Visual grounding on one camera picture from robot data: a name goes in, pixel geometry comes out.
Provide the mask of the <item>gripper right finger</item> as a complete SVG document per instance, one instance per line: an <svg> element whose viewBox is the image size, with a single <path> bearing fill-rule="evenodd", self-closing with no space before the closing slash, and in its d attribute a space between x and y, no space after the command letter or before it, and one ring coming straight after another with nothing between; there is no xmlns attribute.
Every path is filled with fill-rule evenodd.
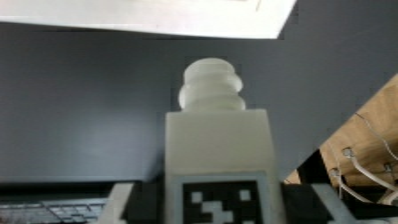
<svg viewBox="0 0 398 224"><path fill-rule="evenodd" d="M282 186L287 224L355 224L355 218L326 184Z"/></svg>

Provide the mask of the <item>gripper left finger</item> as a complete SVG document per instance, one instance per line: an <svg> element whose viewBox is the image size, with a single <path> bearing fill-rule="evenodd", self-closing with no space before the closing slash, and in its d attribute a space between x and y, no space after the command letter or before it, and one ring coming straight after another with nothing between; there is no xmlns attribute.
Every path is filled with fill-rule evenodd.
<svg viewBox="0 0 398 224"><path fill-rule="evenodd" d="M99 224L131 224L132 222L132 194L138 183L116 183L111 187L108 201L99 215Z"/></svg>

